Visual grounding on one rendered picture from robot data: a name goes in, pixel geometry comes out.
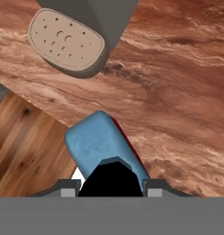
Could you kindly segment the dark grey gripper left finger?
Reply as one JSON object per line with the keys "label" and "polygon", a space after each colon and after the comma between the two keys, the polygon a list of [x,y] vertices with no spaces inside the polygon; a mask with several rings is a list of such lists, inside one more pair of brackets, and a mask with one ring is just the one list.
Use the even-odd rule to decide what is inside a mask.
{"label": "dark grey gripper left finger", "polygon": [[53,187],[38,192],[32,197],[77,197],[81,188],[79,179],[60,179]]}

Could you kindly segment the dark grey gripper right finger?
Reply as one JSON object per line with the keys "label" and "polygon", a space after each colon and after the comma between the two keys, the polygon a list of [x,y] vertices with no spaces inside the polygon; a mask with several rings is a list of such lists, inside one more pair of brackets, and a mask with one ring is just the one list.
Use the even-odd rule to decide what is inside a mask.
{"label": "dark grey gripper right finger", "polygon": [[168,185],[164,179],[145,179],[142,181],[143,195],[146,197],[198,197],[190,195]]}

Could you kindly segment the blue and red drink carton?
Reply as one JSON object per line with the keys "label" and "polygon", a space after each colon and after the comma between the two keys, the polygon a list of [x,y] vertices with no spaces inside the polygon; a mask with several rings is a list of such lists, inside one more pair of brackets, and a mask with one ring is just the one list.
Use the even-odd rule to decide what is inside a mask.
{"label": "blue and red drink carton", "polygon": [[149,176],[118,123],[96,111],[65,134],[85,182],[79,196],[142,196]]}

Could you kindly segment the grey stool with tan seat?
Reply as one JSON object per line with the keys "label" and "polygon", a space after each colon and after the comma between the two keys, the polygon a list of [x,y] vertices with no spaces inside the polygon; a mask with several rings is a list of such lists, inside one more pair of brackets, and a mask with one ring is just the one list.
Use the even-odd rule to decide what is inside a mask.
{"label": "grey stool with tan seat", "polygon": [[32,49],[58,71],[90,78],[105,67],[139,0],[36,0]]}

